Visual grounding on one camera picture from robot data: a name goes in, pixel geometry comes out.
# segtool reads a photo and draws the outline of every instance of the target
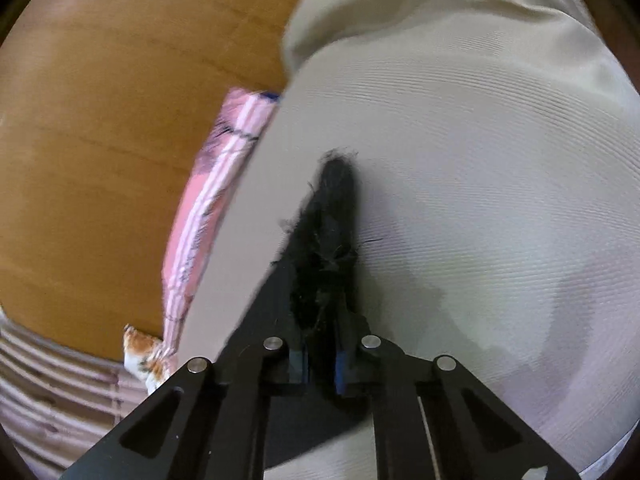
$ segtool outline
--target brown wooden surface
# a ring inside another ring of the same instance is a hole
[[[0,48],[0,301],[120,359],[160,335],[160,270],[230,86],[281,91],[297,0],[32,0]]]

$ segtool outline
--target wood grain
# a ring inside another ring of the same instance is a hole
[[[0,48],[0,301],[120,359],[160,335],[164,245],[230,86],[281,91],[297,0],[32,0]]]

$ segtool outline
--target pink fabric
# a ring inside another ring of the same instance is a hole
[[[177,350],[236,176],[275,110],[267,95],[232,89],[198,153],[182,195],[162,266],[164,358]]]

